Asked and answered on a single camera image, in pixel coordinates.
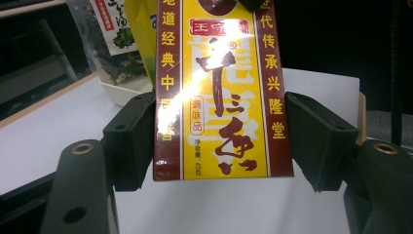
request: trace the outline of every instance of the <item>yellow package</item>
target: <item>yellow package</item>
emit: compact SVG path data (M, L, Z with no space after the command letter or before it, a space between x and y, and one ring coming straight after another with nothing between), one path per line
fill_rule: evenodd
M155 85L157 1L127 0L124 9L146 73Z
M154 179L293 176L274 1L158 4Z

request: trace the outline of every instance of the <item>seasoning package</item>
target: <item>seasoning package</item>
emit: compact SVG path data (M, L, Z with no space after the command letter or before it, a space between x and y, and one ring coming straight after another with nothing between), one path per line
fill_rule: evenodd
M273 0L159 0L154 179L293 176Z
M150 92L153 86L134 42L124 0L66 3L78 26L91 71L97 71L115 103L124 105L129 98Z

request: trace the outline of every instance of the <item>product label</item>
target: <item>product label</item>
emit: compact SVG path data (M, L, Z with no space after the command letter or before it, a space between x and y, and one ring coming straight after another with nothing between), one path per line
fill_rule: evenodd
M124 12L125 0L91 0L111 56L137 50Z
M159 4L155 179L292 176L273 3Z

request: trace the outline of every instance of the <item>screw hole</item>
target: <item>screw hole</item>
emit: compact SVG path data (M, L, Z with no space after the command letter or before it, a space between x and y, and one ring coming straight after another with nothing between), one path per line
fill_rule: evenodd
M63 220L66 224L72 224L72 223L75 223L75 222L78 222L78 221L82 220L85 217L87 212L88 212L88 210L86 210L86 208L77 207L77 208L74 208L74 209L68 211L64 215Z
M374 148L376 148L378 151L386 154L397 154L398 150L394 148L393 146L385 143L376 143L374 145Z
M124 129L125 127L126 127L125 125L118 125L118 126L116 126L115 129L117 129L117 130L122 130L122 129Z
M94 146L90 143L79 144L72 149L73 154L84 154L91 151Z

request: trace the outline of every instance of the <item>white table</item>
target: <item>white table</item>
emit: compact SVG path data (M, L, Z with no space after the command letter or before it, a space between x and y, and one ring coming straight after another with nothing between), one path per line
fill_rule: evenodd
M288 91L311 96L354 126L358 79L284 69ZM121 109L97 79L85 78L0 122L0 194L56 169L61 150L102 130ZM316 194L294 178L154 182L116 193L121 233L349 233L343 185Z

